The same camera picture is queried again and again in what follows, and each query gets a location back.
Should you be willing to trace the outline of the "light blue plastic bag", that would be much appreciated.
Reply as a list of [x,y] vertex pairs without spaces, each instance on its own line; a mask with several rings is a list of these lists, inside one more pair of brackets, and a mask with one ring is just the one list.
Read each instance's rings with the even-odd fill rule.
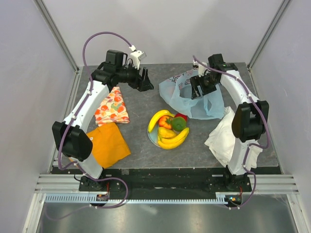
[[199,120],[221,119],[225,106],[220,87],[207,95],[191,99],[190,79],[198,75],[195,69],[166,79],[159,84],[159,93],[164,101],[178,113]]

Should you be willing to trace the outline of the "red apple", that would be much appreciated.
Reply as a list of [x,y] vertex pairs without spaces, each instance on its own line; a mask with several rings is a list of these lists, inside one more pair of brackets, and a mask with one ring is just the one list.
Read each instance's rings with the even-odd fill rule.
[[188,116],[181,113],[177,113],[174,117],[182,117],[186,122],[188,121]]

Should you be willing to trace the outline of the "single yellow banana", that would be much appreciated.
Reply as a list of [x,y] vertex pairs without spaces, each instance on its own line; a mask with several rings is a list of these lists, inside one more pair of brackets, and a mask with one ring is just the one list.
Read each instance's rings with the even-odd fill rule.
[[174,117],[174,114],[172,114],[171,112],[169,112],[168,110],[160,110],[157,113],[155,113],[153,115],[153,117],[151,118],[147,131],[150,133],[153,128],[155,127],[156,123],[158,122],[158,120],[163,117],[163,116],[169,116],[169,117]]

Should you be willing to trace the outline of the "green fake fruit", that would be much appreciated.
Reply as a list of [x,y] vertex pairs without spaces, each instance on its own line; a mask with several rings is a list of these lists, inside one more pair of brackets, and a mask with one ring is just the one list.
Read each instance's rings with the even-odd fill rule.
[[172,119],[172,129],[181,132],[187,127],[187,122],[181,116]]

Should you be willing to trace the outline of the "yellow banana bunch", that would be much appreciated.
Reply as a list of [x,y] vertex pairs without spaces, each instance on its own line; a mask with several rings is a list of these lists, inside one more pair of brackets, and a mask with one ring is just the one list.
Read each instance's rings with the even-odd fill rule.
[[190,132],[190,129],[186,127],[183,131],[177,134],[176,137],[171,138],[171,139],[162,138],[159,135],[157,135],[158,137],[157,143],[162,149],[165,149],[165,150],[175,149],[185,141],[189,132]]

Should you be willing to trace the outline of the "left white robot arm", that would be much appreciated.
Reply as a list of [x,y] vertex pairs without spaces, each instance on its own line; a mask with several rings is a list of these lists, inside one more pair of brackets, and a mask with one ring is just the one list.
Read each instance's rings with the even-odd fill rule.
[[127,83],[139,92],[154,89],[148,69],[140,67],[145,57],[145,52],[140,50],[133,50],[130,54],[108,50],[105,61],[92,72],[87,88],[74,109],[63,121],[56,121],[52,126],[59,169],[68,168],[61,165],[62,156],[71,158],[69,166],[77,166],[85,176],[91,177],[89,184],[96,191],[105,189],[107,180],[101,176],[103,168],[92,154],[93,144],[86,134],[89,123],[101,102],[117,84]]

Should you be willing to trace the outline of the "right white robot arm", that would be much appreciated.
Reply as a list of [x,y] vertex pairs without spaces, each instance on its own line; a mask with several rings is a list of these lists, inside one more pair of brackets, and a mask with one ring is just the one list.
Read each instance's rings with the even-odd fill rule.
[[235,145],[227,170],[231,173],[223,178],[223,187],[234,191],[240,186],[238,176],[249,173],[249,154],[252,149],[264,146],[258,144],[262,134],[270,137],[267,119],[269,104],[259,100],[242,80],[237,66],[226,63],[221,54],[214,54],[208,58],[208,64],[193,59],[193,65],[198,69],[197,76],[190,79],[191,97],[207,95],[216,91],[218,84],[222,85],[233,99],[237,110],[235,112],[231,129],[235,136]]

